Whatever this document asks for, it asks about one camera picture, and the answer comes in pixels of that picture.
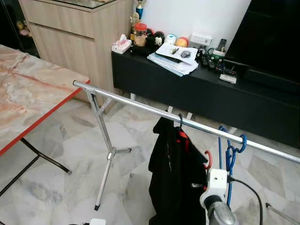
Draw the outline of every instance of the table leg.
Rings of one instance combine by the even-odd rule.
[[[39,158],[39,156],[36,156],[27,166],[24,167],[24,169],[22,169],[21,172],[18,173],[18,175],[16,175],[1,191],[0,191],[0,196],[3,195],[7,189],[10,188],[10,186],[13,185],[13,183],[15,183],[17,181],[17,179],[19,179],[23,173],[25,173],[26,170],[29,169],[29,167],[32,166],[32,164],[35,163],[35,161],[37,161]]]
[[[38,151],[35,147],[33,147],[28,141],[26,141],[24,138],[21,139],[21,142],[23,142],[30,150],[32,150],[34,153],[37,154],[37,156],[31,160],[31,162],[25,166],[21,172],[19,172],[1,191],[0,191],[0,197],[10,188],[10,186],[13,185],[13,183],[15,183],[21,176],[23,173],[25,173],[26,170],[28,170],[40,157],[44,158],[45,160],[47,160],[48,162],[56,165],[57,167],[59,167],[60,169],[62,169],[63,171],[65,171],[68,175],[70,175],[72,173],[72,171],[70,171],[69,169],[67,169],[66,167],[64,167],[62,164],[56,162],[55,160],[49,158],[48,156],[44,155],[42,152]]]
[[[63,171],[65,171],[68,175],[70,175],[72,173],[72,171],[70,171],[69,169],[67,169],[66,167],[64,167],[62,164],[56,162],[55,160],[51,159],[50,157],[44,155],[42,152],[38,151],[35,147],[33,147],[28,141],[25,140],[25,138],[21,139],[21,142],[23,142],[28,148],[30,148],[30,150],[32,150],[34,153],[36,153],[38,156],[42,157],[43,159],[47,160],[48,162],[56,165],[57,167],[59,167],[60,169],[62,169]]]

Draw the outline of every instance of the metal rail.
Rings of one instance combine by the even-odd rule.
[[[91,85],[88,85],[88,84],[85,84],[85,83],[82,83],[82,82],[79,82],[79,81],[73,81],[73,85],[76,86],[76,87],[82,88],[82,89],[84,89],[85,91],[87,91],[89,93],[106,96],[106,97],[111,98],[113,100],[116,100],[118,102],[121,102],[121,103],[124,103],[124,104],[127,104],[127,105],[132,105],[134,107],[152,112],[154,114],[157,114],[161,117],[164,117],[164,118],[167,118],[167,119],[170,119],[170,120],[173,120],[175,122],[180,122],[180,118],[179,118],[178,115],[175,115],[175,114],[172,114],[172,113],[169,113],[169,112],[165,112],[163,110],[157,109],[157,108],[149,106],[149,105],[145,105],[143,103],[132,101],[129,98],[122,97],[122,96],[110,93],[108,91],[105,91],[105,90],[101,90],[97,87],[94,87],[94,86],[91,86]],[[197,123],[197,122],[192,121],[192,120],[183,119],[182,123],[187,125],[187,126],[193,127],[195,129],[205,131],[209,134],[217,135],[217,136],[229,139],[229,140],[231,140],[235,143],[238,143],[238,144],[242,144],[242,141],[243,141],[241,137],[229,134],[229,133],[224,132],[224,131],[217,130],[215,128]],[[300,158],[297,157],[297,156],[294,156],[294,155],[291,155],[291,154],[288,154],[288,153],[285,153],[285,152],[282,152],[282,151],[279,151],[279,150],[276,150],[276,149],[273,149],[273,148],[270,148],[270,147],[267,147],[267,146],[264,146],[262,144],[252,142],[252,141],[249,141],[249,140],[247,141],[247,145],[251,146],[251,147],[254,147],[256,149],[262,150],[264,152],[267,152],[269,154],[272,154],[272,155],[275,155],[275,156],[278,156],[278,157],[281,157],[281,158],[287,159],[289,161],[300,164]]]

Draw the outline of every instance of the cabinet drawer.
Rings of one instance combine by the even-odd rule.
[[[37,0],[19,1],[29,22],[94,38],[89,12]]]
[[[99,86],[102,83],[98,72],[96,45],[91,38],[36,24],[31,24],[30,28],[43,60],[89,77],[91,85]],[[87,101],[85,91],[77,97]]]

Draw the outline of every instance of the rubber foot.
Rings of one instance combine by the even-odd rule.
[[[95,210],[95,211],[98,211],[99,207],[100,207],[100,205],[95,205],[94,210]]]

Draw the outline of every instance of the trophy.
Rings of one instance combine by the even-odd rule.
[[[130,34],[130,40],[134,40],[135,38],[135,24],[140,21],[140,16],[138,13],[132,13],[130,16],[130,22],[131,22],[131,34]]]
[[[141,19],[143,14],[143,4],[146,3],[146,0],[135,0],[135,1],[137,3],[135,11],[139,14],[139,19]]]

